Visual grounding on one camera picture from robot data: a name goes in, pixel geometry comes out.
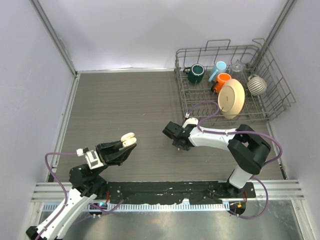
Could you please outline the beige charging case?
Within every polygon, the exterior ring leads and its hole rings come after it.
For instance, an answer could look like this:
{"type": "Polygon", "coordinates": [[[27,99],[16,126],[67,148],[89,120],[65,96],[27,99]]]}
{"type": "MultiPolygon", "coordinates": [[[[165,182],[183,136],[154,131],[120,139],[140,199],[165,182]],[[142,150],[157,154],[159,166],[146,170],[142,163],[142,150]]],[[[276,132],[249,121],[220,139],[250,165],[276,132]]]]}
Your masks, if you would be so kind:
{"type": "Polygon", "coordinates": [[[127,148],[129,146],[132,146],[137,143],[137,138],[135,137],[135,134],[133,132],[126,133],[120,138],[120,141],[122,142],[122,147],[127,148]]]}

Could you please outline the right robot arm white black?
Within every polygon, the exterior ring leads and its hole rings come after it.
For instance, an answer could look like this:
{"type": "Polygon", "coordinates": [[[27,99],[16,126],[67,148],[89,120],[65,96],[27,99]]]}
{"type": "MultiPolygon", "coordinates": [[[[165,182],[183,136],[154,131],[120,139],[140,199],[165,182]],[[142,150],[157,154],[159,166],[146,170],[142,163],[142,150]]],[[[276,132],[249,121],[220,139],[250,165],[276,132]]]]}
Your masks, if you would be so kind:
{"type": "Polygon", "coordinates": [[[246,124],[219,130],[200,127],[198,119],[191,117],[183,125],[170,121],[162,133],[173,140],[173,146],[185,151],[193,147],[211,147],[230,152],[237,166],[226,182],[223,196],[233,198],[243,193],[253,175],[261,172],[271,151],[271,146],[246,124]]]}

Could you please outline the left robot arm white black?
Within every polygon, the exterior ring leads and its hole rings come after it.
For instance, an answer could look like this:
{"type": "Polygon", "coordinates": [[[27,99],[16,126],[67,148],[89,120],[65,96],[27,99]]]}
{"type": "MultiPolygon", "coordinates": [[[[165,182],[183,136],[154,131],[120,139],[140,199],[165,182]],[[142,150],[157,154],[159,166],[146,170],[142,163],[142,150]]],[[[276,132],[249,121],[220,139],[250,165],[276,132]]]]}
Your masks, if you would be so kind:
{"type": "Polygon", "coordinates": [[[94,150],[79,148],[75,155],[86,159],[86,163],[73,167],[69,171],[72,187],[66,191],[61,186],[64,200],[41,224],[30,226],[26,235],[30,240],[62,240],[74,221],[91,201],[102,199],[108,190],[107,181],[100,176],[110,166],[121,166],[137,146],[134,136],[121,140],[100,143],[94,150]]]}

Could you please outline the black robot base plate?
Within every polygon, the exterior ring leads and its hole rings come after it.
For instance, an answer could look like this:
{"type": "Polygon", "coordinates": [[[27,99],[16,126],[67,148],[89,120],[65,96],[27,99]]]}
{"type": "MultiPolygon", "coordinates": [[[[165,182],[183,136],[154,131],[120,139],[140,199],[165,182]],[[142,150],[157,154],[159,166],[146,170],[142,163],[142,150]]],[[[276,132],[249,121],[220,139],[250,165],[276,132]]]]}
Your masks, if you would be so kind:
{"type": "Polygon", "coordinates": [[[188,199],[191,205],[218,204],[223,199],[254,199],[254,184],[247,182],[241,190],[223,181],[143,181],[108,182],[97,192],[97,200],[130,205],[173,205],[188,199]]]}

